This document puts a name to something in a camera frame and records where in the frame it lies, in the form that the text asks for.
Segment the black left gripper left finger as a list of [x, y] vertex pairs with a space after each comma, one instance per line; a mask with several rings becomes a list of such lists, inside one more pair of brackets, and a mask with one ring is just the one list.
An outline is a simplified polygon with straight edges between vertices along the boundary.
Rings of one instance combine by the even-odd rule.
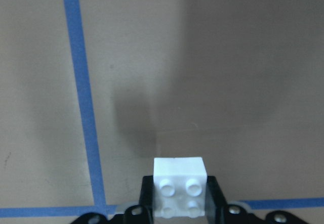
[[154, 182], [152, 175], [147, 175], [142, 178], [139, 206], [141, 209], [139, 215], [142, 223], [154, 223]]

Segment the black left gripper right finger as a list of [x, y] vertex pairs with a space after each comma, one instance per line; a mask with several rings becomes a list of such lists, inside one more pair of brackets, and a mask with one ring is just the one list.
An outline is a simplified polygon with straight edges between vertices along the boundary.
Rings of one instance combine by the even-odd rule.
[[226, 206], [226, 198], [218, 184], [216, 177], [208, 175], [205, 197], [205, 216], [208, 223], [225, 223], [224, 208]]

